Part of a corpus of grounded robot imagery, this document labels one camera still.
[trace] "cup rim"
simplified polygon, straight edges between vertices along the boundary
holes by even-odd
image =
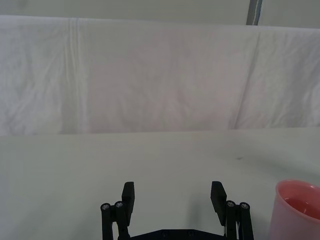
[[[320,219],[317,219],[317,218],[314,218],[312,216],[308,216],[300,211],[298,211],[297,209],[295,209],[293,206],[291,206],[289,203],[287,203],[280,195],[280,192],[279,192],[279,187],[281,184],[283,183],[288,183],[288,182],[292,182],[292,183],[299,183],[299,184],[303,184],[307,187],[314,187],[315,189],[317,189],[318,191],[320,191],[320,187],[319,186],[316,186],[316,185],[313,185],[309,182],[306,182],[306,181],[300,181],[300,180],[293,180],[293,179],[288,179],[288,180],[282,180],[280,182],[278,182],[276,184],[276,187],[275,187],[275,191],[276,191],[276,196],[277,198],[279,198],[280,202],[286,206],[287,208],[289,208],[290,210],[292,210],[294,213],[298,214],[299,216],[301,216],[303,219],[307,220],[307,221],[311,221],[315,224],[320,224]]]

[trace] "pink cup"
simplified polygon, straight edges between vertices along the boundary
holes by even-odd
[[[276,185],[269,240],[320,240],[320,187],[297,180]]]

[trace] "bolt head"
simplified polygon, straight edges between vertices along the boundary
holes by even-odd
[[[229,207],[234,207],[234,206],[235,206],[231,201],[228,201],[228,202],[227,202],[227,205],[228,205]]]
[[[193,237],[194,235],[195,235],[194,231],[192,231],[192,230],[188,231],[188,236],[189,237]]]
[[[105,205],[102,205],[102,210],[107,210],[109,208],[109,205],[108,204],[105,204]]]
[[[167,231],[162,231],[161,235],[162,235],[163,238],[166,238],[166,237],[168,237],[168,232]]]
[[[121,208],[121,207],[123,206],[123,204],[122,204],[122,202],[117,202],[117,203],[115,204],[115,206],[116,206],[117,208]]]
[[[242,203],[242,204],[241,204],[241,207],[242,207],[243,209],[248,209],[248,208],[249,208],[248,204],[245,204],[245,203]]]

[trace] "white tablecloth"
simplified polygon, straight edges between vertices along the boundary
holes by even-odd
[[[119,201],[127,181],[131,236],[222,234],[210,200],[221,181],[267,240],[277,182],[320,186],[319,144],[320,128],[0,137],[0,239],[101,240],[100,205]]]
[[[314,127],[320,30],[0,17],[0,135]]]

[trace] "white fabric backdrop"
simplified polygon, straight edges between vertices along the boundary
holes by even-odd
[[[320,31],[0,17],[0,135],[314,127]]]

